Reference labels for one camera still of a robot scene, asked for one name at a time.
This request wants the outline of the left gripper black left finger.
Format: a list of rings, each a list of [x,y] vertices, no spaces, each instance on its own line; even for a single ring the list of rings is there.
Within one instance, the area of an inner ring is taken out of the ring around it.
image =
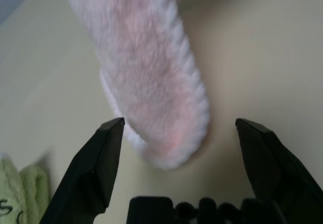
[[[41,223],[93,223],[110,204],[118,172],[125,120],[103,123],[77,152]]]

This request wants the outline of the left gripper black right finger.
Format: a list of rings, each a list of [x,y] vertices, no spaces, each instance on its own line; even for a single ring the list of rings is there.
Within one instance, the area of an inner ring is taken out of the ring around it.
[[[322,223],[322,189],[276,134],[236,119],[245,170],[257,199],[273,200],[287,223]]]

